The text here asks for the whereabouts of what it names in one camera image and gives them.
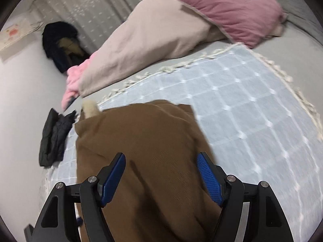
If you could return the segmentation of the grey quilted headboard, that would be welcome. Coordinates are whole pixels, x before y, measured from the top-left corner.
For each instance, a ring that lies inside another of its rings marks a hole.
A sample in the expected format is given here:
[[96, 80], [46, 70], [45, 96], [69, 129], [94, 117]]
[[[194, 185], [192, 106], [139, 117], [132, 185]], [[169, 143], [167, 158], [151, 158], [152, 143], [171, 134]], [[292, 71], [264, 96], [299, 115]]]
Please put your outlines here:
[[277, 0], [285, 13], [288, 21], [305, 31], [320, 44], [322, 44], [322, 26], [317, 17], [304, 0]]

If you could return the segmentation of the black quilted jacket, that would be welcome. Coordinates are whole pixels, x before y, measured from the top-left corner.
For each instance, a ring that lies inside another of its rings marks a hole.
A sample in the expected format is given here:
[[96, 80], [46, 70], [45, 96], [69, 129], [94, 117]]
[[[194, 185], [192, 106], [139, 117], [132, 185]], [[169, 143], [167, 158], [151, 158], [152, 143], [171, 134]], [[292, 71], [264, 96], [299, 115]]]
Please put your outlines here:
[[65, 141], [75, 122], [77, 112], [64, 116], [51, 108], [42, 131], [39, 148], [39, 165], [51, 167], [64, 159]]

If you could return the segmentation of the brown wool coat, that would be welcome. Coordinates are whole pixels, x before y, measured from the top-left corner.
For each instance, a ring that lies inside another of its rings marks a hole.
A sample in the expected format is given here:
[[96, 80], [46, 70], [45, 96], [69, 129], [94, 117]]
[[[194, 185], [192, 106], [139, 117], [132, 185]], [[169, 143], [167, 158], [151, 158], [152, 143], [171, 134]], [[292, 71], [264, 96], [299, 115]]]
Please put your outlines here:
[[211, 154], [190, 105], [166, 100], [84, 108], [75, 125], [77, 180], [109, 165], [126, 167], [104, 217], [115, 241], [209, 241], [220, 207], [211, 200], [197, 155]]

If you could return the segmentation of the beige duvet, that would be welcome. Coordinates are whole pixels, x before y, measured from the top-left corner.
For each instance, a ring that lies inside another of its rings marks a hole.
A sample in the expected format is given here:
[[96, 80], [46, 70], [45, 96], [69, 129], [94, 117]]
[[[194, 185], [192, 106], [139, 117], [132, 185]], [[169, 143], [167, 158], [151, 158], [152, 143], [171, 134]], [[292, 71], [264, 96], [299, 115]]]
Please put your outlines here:
[[143, 0], [91, 57], [79, 94], [86, 97], [155, 62], [224, 38], [218, 27], [178, 0]]

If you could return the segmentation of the pink velvet pillow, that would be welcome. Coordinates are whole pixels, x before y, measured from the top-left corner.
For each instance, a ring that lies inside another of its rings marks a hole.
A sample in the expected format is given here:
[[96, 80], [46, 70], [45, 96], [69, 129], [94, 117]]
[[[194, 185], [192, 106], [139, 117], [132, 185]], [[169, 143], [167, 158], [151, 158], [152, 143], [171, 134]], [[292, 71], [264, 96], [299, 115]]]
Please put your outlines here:
[[217, 26], [233, 43], [256, 47], [280, 37], [286, 14], [277, 0], [178, 0]]

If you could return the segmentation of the wall hanging picture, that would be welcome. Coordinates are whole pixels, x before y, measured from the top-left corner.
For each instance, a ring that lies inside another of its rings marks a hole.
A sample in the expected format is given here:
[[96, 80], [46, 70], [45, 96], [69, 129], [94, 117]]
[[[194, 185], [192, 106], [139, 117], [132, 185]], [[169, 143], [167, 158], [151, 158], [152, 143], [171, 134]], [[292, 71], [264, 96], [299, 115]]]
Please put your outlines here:
[[22, 19], [1, 31], [1, 51], [10, 47], [28, 34], [37, 31], [43, 26], [43, 22], [29, 22], [28, 19]]

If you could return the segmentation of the grey dotted curtain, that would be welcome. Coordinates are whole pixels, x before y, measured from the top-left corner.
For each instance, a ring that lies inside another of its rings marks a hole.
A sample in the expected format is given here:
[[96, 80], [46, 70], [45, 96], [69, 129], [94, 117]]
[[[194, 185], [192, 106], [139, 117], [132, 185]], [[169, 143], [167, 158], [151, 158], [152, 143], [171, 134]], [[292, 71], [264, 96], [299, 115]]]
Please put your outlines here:
[[142, 0], [35, 0], [31, 5], [45, 23], [64, 21], [78, 30], [87, 52], [93, 53], [128, 18]]

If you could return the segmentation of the dark coat hanging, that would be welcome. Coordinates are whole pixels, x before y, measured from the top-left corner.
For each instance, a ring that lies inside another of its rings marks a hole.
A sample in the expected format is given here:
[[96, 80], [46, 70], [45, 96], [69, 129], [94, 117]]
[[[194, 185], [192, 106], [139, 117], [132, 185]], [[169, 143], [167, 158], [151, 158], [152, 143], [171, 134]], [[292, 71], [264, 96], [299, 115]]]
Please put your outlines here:
[[90, 57], [78, 39], [78, 31], [71, 24], [57, 21], [47, 24], [42, 33], [42, 46], [48, 59], [64, 74]]

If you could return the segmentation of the grey checked bed blanket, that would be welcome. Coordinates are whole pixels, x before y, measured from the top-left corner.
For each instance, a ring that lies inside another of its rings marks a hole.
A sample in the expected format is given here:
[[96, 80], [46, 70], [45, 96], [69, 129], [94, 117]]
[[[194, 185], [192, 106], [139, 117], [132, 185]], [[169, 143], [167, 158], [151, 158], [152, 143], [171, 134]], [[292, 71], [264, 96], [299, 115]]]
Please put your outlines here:
[[232, 45], [128, 80], [101, 109], [166, 99], [193, 107], [216, 161], [241, 180], [269, 181], [295, 241], [322, 220], [322, 128], [274, 62]]

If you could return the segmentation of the pink fleece blanket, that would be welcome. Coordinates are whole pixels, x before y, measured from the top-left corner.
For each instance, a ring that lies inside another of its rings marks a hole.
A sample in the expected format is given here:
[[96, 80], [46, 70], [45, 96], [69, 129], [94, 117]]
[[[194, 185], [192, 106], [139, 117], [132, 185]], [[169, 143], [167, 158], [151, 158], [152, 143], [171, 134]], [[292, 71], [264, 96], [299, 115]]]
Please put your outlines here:
[[96, 52], [80, 65], [72, 66], [67, 70], [66, 90], [61, 101], [61, 108], [63, 111], [66, 111], [73, 101], [80, 96], [79, 82], [81, 80], [82, 73], [87, 69], [95, 55]]

